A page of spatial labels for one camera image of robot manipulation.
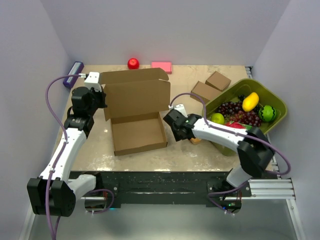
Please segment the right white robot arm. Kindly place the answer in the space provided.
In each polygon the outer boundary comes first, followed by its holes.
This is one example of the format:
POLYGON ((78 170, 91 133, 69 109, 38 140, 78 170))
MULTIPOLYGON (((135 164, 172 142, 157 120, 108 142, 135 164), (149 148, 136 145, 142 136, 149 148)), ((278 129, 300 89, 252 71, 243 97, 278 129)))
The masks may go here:
POLYGON ((262 177, 275 154, 271 144, 257 127, 249 130, 232 128, 208 121, 197 114, 184 116, 177 109, 171 109, 163 120, 169 125, 177 142, 198 138, 223 145, 237 153, 239 165, 228 173, 221 186, 223 192, 230 197, 241 190, 244 182, 262 177))

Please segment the orange sponge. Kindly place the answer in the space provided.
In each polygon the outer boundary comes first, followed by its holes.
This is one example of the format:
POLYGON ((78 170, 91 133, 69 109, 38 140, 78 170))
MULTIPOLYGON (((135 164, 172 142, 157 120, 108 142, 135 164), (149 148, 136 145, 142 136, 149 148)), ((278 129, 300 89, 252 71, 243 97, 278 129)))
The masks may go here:
POLYGON ((193 145, 198 145, 202 140, 200 138, 191 138, 189 140, 193 145))

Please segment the large brown cardboard box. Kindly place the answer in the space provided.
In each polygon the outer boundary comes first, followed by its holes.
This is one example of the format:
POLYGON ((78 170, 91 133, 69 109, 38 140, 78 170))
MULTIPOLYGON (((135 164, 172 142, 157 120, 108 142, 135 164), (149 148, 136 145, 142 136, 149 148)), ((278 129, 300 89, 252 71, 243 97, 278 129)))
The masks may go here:
POLYGON ((171 83, 163 69, 102 72, 99 82, 106 94, 104 117, 111 124, 115 156, 167 146, 160 113, 169 108, 171 83))

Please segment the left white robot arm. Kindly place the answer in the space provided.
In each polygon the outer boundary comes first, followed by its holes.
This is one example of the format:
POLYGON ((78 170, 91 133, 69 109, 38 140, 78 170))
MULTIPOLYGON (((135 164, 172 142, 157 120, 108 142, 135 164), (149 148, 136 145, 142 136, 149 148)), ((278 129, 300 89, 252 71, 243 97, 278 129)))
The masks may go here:
POLYGON ((104 184, 92 174, 80 175, 69 181, 73 163, 87 140, 94 125, 93 116, 97 109, 106 108, 106 94, 97 83, 72 90, 72 106, 67 111, 63 124, 65 131, 59 145, 45 170, 27 183, 31 207, 36 215, 69 217, 76 201, 86 193, 99 196, 104 184))

